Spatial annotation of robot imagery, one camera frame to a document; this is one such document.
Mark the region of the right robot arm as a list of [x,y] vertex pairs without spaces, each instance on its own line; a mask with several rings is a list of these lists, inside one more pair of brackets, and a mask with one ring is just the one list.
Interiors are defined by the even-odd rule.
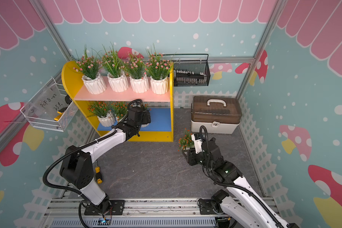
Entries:
[[288,223],[254,191],[245,176],[233,163],[225,160],[215,138],[208,137],[203,125],[191,135],[194,146],[183,150],[189,165],[201,165],[204,174],[214,184],[224,187],[211,198],[216,213],[232,217],[244,228],[296,228]]

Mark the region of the pink flower pot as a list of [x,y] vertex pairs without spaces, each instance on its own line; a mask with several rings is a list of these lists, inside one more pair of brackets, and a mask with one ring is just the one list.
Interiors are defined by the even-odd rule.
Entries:
[[103,68],[108,72],[108,82],[114,92],[121,93],[129,88],[128,81],[124,73],[124,62],[119,58],[118,51],[114,49],[113,43],[109,50],[104,48],[101,58]]
[[173,62],[164,59],[162,53],[157,53],[155,46],[146,51],[149,60],[145,64],[145,70],[151,78],[151,90],[157,95],[166,94],[169,91],[168,76],[173,69]]
[[124,70],[130,77],[131,87],[135,93],[145,93],[149,90],[149,82],[142,58],[129,54],[124,61]]
[[75,60],[76,66],[73,70],[82,74],[82,81],[87,91],[92,95],[99,95],[106,91],[104,79],[99,73],[101,62],[98,55],[88,55],[87,47],[84,47],[84,54],[78,60]]

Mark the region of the red flower pot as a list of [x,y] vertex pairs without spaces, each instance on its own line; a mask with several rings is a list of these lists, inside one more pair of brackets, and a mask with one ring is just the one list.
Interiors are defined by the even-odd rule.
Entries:
[[128,113],[128,103],[124,101],[112,102],[111,109],[117,121],[121,121]]
[[[144,106],[144,110],[148,110],[149,104],[144,104],[143,106]],[[142,124],[142,125],[141,125],[141,128],[145,128],[145,127],[147,127],[148,125],[149,125],[149,123]]]
[[179,139],[179,151],[188,150],[194,147],[194,141],[192,140],[192,133],[185,128],[183,137]]
[[116,122],[110,104],[105,101],[92,101],[87,109],[92,114],[91,116],[96,116],[104,127],[111,127]]

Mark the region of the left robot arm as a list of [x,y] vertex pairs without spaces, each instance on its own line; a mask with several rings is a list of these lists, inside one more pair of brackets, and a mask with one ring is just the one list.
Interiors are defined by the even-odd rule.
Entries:
[[[138,136],[142,125],[151,122],[151,115],[141,99],[131,101],[127,105],[127,114],[112,130],[104,136],[83,146],[70,146],[64,156],[50,165],[43,174],[43,183],[55,189],[64,189],[80,195],[96,213],[107,214],[112,209],[108,195],[99,187],[95,179],[93,164],[112,148]],[[48,176],[53,168],[60,165],[60,176],[74,188],[50,183]]]

